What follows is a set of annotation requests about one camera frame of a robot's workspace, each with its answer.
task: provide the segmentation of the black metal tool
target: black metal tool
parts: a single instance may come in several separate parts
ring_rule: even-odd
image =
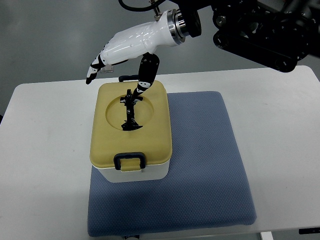
[[[124,124],[121,125],[123,131],[132,131],[142,128],[142,126],[139,125],[135,120],[134,109],[134,105],[136,105],[138,101],[142,100],[142,96],[137,96],[133,98],[131,89],[128,89],[126,91],[126,96],[120,98],[120,103],[124,103],[124,105],[126,106],[126,121]]]

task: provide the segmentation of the black robotic mount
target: black robotic mount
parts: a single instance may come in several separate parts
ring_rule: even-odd
[[[211,6],[219,29],[214,44],[281,72],[308,54],[320,57],[320,0],[287,0],[281,11],[257,0],[171,0],[191,37],[201,35],[198,10]]]

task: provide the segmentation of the yellow lid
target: yellow lid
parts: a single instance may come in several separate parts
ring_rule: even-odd
[[[121,125],[127,119],[126,107],[120,103],[127,89],[133,92],[137,82],[103,84],[98,92],[95,106],[90,160],[97,168],[114,168],[114,157],[122,153],[143,153],[146,165],[163,164],[172,155],[172,136],[167,92],[159,81],[141,96],[134,106],[134,119],[143,127],[123,131]],[[130,159],[122,171],[137,170],[139,161]]]

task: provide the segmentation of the white container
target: white container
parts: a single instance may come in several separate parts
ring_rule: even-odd
[[[167,92],[159,81],[134,106],[134,119],[143,127],[123,131],[126,107],[120,103],[137,82],[102,85],[95,106],[90,160],[112,183],[157,180],[169,170],[172,136]]]

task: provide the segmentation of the blue mesh pad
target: blue mesh pad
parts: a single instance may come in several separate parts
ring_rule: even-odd
[[[111,183],[94,167],[92,237],[251,225],[257,216],[222,96],[168,94],[173,153],[160,180]]]

